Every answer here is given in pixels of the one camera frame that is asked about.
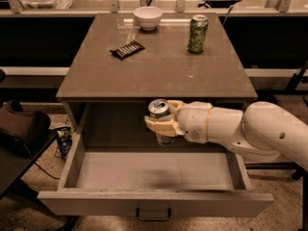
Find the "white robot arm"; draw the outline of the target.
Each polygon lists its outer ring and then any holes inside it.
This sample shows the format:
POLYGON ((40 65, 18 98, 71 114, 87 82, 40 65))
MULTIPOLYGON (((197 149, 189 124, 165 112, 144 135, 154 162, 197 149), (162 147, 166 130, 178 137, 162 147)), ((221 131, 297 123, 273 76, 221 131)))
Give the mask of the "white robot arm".
POLYGON ((271 162, 283 155, 308 169, 307 124, 275 104, 259 101, 240 111, 156 99, 148 110, 145 124, 158 135, 218 143, 251 161, 271 162))

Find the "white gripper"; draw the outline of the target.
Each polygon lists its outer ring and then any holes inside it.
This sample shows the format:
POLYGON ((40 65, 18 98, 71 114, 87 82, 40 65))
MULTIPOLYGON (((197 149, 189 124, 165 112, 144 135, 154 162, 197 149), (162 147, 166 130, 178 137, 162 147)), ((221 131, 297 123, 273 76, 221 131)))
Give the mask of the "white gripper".
POLYGON ((213 109, 210 103, 192 102, 185 105, 180 100, 168 100, 167 103, 172 115, 160 118, 146 115, 144 121, 148 129, 162 136, 173 138, 184 135, 190 142, 207 142, 206 126, 213 109))

